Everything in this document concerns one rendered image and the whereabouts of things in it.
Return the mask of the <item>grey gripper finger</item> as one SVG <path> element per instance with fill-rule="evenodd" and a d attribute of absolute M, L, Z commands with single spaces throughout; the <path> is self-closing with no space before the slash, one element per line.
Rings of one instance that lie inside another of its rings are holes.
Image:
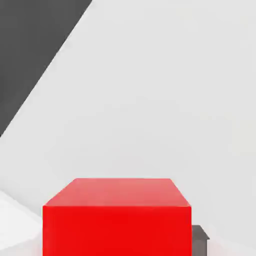
<path fill-rule="evenodd" d="M 209 236 L 200 225 L 192 225 L 192 256 L 207 256 Z"/>

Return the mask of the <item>small red cube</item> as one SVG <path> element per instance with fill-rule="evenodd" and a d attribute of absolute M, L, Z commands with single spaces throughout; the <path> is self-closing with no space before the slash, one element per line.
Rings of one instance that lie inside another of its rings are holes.
<path fill-rule="evenodd" d="M 42 219 L 42 256 L 192 256 L 192 208 L 167 178 L 77 178 Z"/>

